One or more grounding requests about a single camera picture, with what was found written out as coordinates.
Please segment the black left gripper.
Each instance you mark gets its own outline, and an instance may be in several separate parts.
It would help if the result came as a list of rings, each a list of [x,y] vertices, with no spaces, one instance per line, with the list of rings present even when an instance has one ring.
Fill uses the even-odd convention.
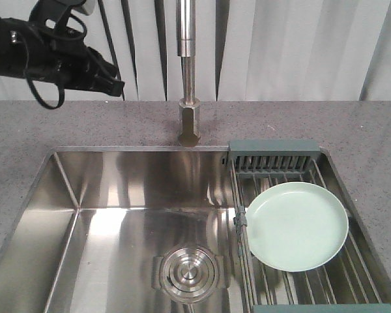
[[[84,43],[86,35],[86,30],[75,29],[65,29],[61,33],[51,32],[50,50],[62,62],[61,67],[68,76],[63,79],[63,86],[72,90],[120,97],[124,82],[118,80],[118,68]]]

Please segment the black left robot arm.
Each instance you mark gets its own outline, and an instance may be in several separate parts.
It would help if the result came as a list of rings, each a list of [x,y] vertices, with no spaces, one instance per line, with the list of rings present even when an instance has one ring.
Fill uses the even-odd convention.
[[[0,17],[0,76],[54,84],[59,98],[65,90],[90,91],[119,97],[124,82],[117,69],[84,43],[85,34],[71,27],[63,32],[14,18]]]

